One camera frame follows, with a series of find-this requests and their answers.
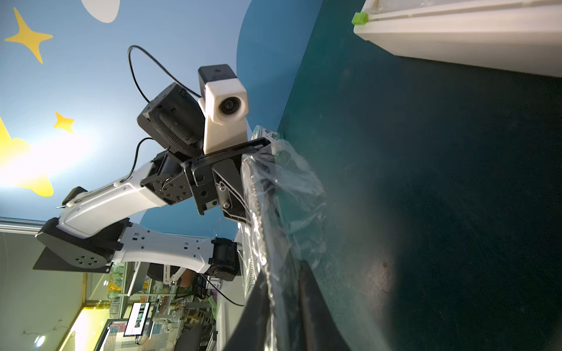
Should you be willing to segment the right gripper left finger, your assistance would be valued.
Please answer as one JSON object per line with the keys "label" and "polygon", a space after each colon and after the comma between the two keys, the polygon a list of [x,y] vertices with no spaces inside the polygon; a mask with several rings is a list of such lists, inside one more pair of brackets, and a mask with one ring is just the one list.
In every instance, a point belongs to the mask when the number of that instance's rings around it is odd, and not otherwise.
{"label": "right gripper left finger", "polygon": [[237,327],[223,350],[264,351],[270,314],[269,285],[266,274],[262,271],[256,279]]}

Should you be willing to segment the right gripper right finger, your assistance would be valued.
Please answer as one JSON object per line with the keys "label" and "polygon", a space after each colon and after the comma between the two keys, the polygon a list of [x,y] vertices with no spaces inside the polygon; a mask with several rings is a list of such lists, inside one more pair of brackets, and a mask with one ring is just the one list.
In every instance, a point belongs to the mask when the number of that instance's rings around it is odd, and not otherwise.
{"label": "right gripper right finger", "polygon": [[304,260],[299,263],[299,311],[306,350],[350,350]]}

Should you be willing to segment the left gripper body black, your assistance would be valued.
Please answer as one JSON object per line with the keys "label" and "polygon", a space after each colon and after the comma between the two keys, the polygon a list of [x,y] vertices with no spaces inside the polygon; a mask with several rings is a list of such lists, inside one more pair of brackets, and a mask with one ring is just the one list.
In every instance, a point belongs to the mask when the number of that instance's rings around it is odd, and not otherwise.
{"label": "left gripper body black", "polygon": [[246,154],[255,154],[270,144],[262,137],[219,150],[184,163],[198,213],[218,208],[226,219],[246,223],[247,204],[241,178],[241,161]]}

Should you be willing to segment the clear plastic wrap sheet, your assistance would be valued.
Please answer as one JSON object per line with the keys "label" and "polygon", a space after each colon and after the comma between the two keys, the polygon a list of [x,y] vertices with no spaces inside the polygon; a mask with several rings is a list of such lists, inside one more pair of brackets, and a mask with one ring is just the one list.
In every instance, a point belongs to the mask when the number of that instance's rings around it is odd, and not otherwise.
{"label": "clear plastic wrap sheet", "polygon": [[[306,261],[315,269],[325,257],[326,193],[309,162],[299,155],[282,134],[257,126],[252,139],[261,137],[270,144],[257,155],[272,155],[276,166],[276,204],[287,244],[282,272],[283,294],[267,324],[265,350],[303,350],[299,311],[299,263]],[[245,296],[249,297],[260,273],[250,246],[250,219],[239,226],[241,269]]]}

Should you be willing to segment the cream plastic wrap dispenser box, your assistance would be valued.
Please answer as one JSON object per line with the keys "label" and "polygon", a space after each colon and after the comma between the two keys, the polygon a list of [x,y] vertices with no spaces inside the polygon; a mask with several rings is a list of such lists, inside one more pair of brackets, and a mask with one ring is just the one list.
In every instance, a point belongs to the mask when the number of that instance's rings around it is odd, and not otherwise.
{"label": "cream plastic wrap dispenser box", "polygon": [[366,1],[352,23],[395,56],[561,76],[560,1]]}

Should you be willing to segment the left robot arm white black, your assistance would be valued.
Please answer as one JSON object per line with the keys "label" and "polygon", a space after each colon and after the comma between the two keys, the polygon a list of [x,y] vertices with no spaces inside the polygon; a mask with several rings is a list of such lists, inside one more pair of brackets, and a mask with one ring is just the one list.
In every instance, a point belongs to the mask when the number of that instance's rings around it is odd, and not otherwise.
{"label": "left robot arm white black", "polygon": [[227,219],[246,222],[241,161],[269,143],[248,139],[248,110],[247,91],[237,78],[204,83],[199,99],[171,84],[138,116],[165,150],[104,187],[74,188],[60,216],[37,234],[44,250],[35,269],[107,273],[117,263],[148,263],[228,281],[240,275],[235,241],[160,233],[130,218],[193,200],[200,214],[218,208]]}

